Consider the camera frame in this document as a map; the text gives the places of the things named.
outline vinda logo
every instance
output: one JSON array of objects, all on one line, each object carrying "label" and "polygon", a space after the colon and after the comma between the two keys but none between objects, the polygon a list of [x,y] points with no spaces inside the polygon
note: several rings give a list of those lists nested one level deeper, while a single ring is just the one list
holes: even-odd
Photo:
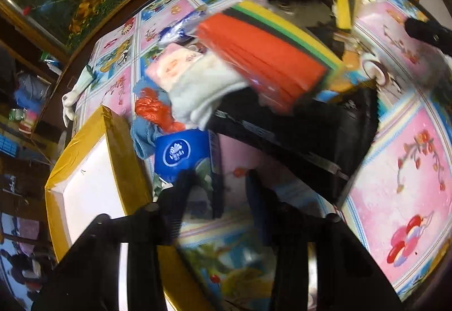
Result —
[{"label": "vinda logo", "polygon": [[163,153],[163,162],[173,167],[190,156],[190,144],[187,140],[178,139],[168,145]]}]

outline table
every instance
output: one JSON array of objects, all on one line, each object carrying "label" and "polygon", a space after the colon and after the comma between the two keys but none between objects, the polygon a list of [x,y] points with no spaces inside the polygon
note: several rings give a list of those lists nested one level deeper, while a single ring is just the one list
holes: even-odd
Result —
[{"label": "table", "polygon": [[[102,37],[90,64],[108,72],[91,85],[76,107],[73,133],[103,104],[128,121],[135,118],[132,92],[152,62],[160,30],[199,5],[212,11],[239,0],[153,0],[124,26]],[[280,198],[322,215],[338,213],[374,257],[405,300],[431,273],[452,239],[452,123],[442,54],[408,37],[407,16],[432,19],[409,0],[368,0],[353,34],[381,62],[380,126],[342,208],[313,193],[285,167],[260,151],[220,136],[226,210],[219,220],[183,225],[179,247],[194,272],[222,306],[266,310],[275,258],[252,229],[244,177],[237,168],[256,168]],[[351,85],[365,75],[369,55],[360,51],[349,73]],[[152,177],[152,159],[145,161]],[[259,266],[249,267],[250,263]]]}]

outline open cardboard box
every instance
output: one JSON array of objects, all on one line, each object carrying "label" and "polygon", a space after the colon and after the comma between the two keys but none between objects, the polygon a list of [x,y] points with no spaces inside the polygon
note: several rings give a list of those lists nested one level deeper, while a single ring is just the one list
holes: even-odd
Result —
[{"label": "open cardboard box", "polygon": [[[100,106],[63,151],[46,184],[58,261],[98,214],[132,214],[151,201],[149,191],[126,120]],[[167,304],[177,311],[213,310],[176,249],[159,246],[158,253]],[[127,244],[121,245],[119,261],[119,309],[127,310]]]}]

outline blue plastic wrapper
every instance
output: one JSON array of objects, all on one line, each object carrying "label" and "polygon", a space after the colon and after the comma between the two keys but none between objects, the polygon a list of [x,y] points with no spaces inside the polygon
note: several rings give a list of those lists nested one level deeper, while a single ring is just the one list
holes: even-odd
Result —
[{"label": "blue plastic wrapper", "polygon": [[196,172],[185,214],[189,219],[219,218],[223,213],[223,180],[218,137],[211,131],[184,130],[155,140],[154,193],[176,181],[183,169]]},{"label": "blue plastic wrapper", "polygon": [[163,28],[159,33],[157,46],[163,49],[170,43],[182,44],[194,38],[194,33],[198,24],[206,16],[207,10],[204,6],[200,6],[178,22]]}]

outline red crumpled wrapper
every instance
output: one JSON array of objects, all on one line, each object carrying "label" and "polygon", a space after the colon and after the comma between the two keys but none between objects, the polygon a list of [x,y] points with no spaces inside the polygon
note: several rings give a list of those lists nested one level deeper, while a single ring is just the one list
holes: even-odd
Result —
[{"label": "red crumpled wrapper", "polygon": [[171,107],[162,103],[151,88],[144,88],[141,91],[141,97],[135,102],[135,113],[156,124],[165,133],[185,130],[183,123],[174,120]]}]

